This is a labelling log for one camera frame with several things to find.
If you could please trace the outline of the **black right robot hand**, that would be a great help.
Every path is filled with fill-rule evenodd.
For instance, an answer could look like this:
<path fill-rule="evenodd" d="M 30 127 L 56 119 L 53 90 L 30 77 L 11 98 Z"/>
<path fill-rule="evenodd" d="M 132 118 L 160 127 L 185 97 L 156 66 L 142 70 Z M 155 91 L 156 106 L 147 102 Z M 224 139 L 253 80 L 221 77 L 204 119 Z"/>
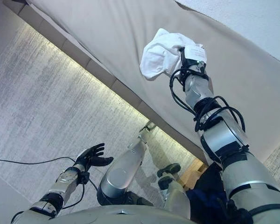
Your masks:
<path fill-rule="evenodd" d="M 182 68 L 207 63 L 206 51 L 202 44 L 186 45 L 179 48 Z"/>

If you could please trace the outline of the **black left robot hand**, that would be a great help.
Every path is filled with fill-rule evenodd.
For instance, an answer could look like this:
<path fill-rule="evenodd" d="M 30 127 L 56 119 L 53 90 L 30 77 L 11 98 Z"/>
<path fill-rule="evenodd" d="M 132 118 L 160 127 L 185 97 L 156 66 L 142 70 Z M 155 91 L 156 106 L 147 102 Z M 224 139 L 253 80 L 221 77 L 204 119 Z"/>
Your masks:
<path fill-rule="evenodd" d="M 104 149 L 105 149 L 104 143 L 100 143 L 98 145 L 85 149 L 76 158 L 74 166 L 80 165 L 84 168 L 84 171 L 88 171 L 91 166 L 95 166 L 95 167 L 108 166 L 113 162 L 114 158 L 103 157 Z"/>

